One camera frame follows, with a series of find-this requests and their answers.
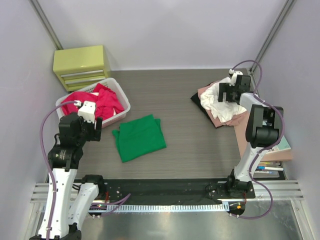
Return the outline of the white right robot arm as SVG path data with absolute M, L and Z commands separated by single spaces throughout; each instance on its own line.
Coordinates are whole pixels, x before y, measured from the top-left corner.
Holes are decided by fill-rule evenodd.
M 266 152 L 283 138 L 284 110 L 271 106 L 252 92 L 250 76 L 235 70 L 230 70 L 229 76 L 229 83 L 219 84 L 218 101 L 236 103 L 249 111 L 245 129 L 247 147 L 226 182 L 214 189 L 221 199 L 254 198 L 254 172 Z

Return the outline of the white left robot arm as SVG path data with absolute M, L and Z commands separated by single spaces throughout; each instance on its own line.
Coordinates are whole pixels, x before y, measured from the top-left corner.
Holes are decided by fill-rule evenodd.
M 70 203 L 74 180 L 86 142 L 100 141 L 101 117 L 85 120 L 77 113 L 63 116 L 54 135 L 54 145 L 45 155 L 48 166 L 49 188 L 45 212 L 38 233 L 33 240 L 80 240 L 81 228 L 92 202 L 106 195 L 101 175 L 87 174 L 74 203 Z

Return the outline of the white t shirt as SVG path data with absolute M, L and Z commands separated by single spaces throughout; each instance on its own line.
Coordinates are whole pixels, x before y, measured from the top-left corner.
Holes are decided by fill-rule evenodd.
M 201 106 L 208 110 L 214 119 L 219 119 L 223 124 L 231 121 L 236 115 L 247 111 L 235 102 L 218 102 L 219 83 L 230 83 L 230 80 L 230 77 L 225 77 L 218 82 L 214 82 L 199 95 Z

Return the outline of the black t shirt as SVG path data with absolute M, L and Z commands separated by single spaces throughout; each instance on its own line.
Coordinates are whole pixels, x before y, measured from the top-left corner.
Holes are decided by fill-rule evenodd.
M 208 118 L 210 119 L 210 116 L 208 115 L 208 113 L 206 112 L 206 110 L 202 107 L 201 105 L 201 101 L 199 99 L 199 96 L 197 93 L 195 93 L 194 95 L 192 95 L 192 97 L 190 98 L 191 101 L 198 107 L 198 109 Z

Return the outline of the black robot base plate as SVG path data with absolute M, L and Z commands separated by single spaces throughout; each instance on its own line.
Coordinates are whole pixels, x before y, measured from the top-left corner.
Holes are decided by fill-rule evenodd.
M 105 179 L 112 202 L 130 195 L 129 205 L 183 205 L 215 200 L 254 199 L 253 184 L 231 187 L 225 178 Z

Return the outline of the pink t shirt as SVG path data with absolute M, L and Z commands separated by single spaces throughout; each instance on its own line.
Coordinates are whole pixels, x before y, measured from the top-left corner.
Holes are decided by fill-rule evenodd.
M 249 114 L 236 103 L 218 102 L 219 82 L 212 82 L 199 88 L 195 99 L 199 100 L 199 108 L 212 122 L 214 127 L 238 126 Z

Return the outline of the green t shirt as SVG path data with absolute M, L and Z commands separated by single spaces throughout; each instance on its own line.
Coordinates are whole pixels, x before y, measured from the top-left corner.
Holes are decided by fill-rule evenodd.
M 112 135 L 123 163 L 167 147 L 161 120 L 152 114 L 121 123 Z

